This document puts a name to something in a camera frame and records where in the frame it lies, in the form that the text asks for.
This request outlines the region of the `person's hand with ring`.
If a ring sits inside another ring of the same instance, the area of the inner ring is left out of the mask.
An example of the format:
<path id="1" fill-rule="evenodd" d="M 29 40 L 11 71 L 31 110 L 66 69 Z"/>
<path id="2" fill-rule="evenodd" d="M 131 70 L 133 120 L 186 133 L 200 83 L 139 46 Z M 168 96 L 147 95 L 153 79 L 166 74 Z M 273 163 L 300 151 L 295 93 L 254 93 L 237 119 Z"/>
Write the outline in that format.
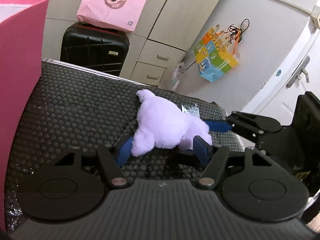
<path id="1" fill-rule="evenodd" d="M 315 233 L 320 233 L 320 213 L 317 214 L 310 222 L 308 222 L 306 226 Z"/>

